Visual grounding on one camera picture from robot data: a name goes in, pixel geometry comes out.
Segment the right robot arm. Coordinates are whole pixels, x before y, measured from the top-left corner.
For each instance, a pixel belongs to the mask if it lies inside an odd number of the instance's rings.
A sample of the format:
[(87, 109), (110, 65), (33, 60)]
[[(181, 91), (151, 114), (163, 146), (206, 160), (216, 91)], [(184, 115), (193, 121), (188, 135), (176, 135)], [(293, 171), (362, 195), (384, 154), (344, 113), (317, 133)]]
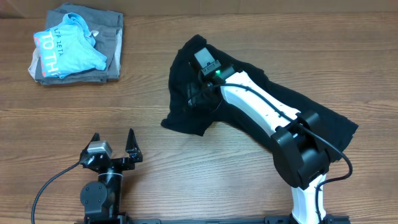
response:
[(324, 128), (314, 111), (300, 111), (255, 84), (246, 70), (233, 66), (199, 72), (201, 86), (188, 88), (188, 104), (220, 100), (232, 106), (261, 138), (271, 141), (275, 168), (292, 189), (290, 223), (324, 223), (323, 184), (332, 159)]

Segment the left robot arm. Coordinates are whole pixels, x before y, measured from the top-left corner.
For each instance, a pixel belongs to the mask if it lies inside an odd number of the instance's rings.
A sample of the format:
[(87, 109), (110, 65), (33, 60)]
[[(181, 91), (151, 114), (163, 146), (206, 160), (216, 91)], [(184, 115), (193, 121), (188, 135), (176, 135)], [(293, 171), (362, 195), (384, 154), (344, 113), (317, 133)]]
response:
[(80, 164), (98, 174), (98, 180), (86, 184), (80, 193), (85, 208), (84, 223), (132, 223), (126, 212), (121, 212), (123, 172), (134, 170), (143, 161), (134, 131), (129, 130), (125, 151), (127, 157), (112, 158), (111, 146), (95, 133), (80, 154)]

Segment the black t-shirt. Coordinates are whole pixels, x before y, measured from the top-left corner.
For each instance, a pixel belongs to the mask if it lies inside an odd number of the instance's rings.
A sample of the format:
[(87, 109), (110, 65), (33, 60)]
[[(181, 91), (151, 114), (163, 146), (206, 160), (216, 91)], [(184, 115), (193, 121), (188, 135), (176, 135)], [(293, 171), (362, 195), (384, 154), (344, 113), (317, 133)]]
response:
[(169, 73), (170, 113), (162, 120), (161, 126), (172, 131), (185, 134), (204, 135), (207, 128), (215, 121), (232, 125), (250, 135), (264, 147), (271, 148), (270, 137), (236, 107), (217, 98), (193, 108), (188, 105), (188, 86), (200, 87), (198, 73), (189, 64), (195, 52), (206, 47), (215, 59), (223, 64), (230, 64), (242, 68), (248, 73), (255, 84), (268, 92), (283, 104), (301, 112), (316, 112), (322, 125), (328, 131), (325, 140), (344, 151), (353, 138), (358, 125), (348, 118), (312, 101), (306, 96), (268, 79), (264, 71), (254, 65), (236, 60), (232, 56), (218, 50), (207, 43), (200, 35), (194, 35), (178, 51)]

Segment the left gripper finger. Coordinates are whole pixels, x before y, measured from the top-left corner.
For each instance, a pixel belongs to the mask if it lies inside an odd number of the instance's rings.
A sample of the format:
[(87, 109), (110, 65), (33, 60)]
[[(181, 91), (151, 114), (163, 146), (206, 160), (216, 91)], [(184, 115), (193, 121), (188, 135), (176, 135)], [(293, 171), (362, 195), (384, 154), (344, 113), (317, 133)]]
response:
[(142, 158), (142, 152), (139, 149), (134, 130), (132, 128), (129, 130), (125, 151), (129, 154), (130, 158)]
[(94, 141), (99, 141), (100, 140), (100, 135), (99, 133), (94, 133), (93, 137), (89, 141), (89, 143), (86, 145), (86, 147), (82, 150), (82, 153), (85, 153), (89, 147), (89, 145), (94, 142)]

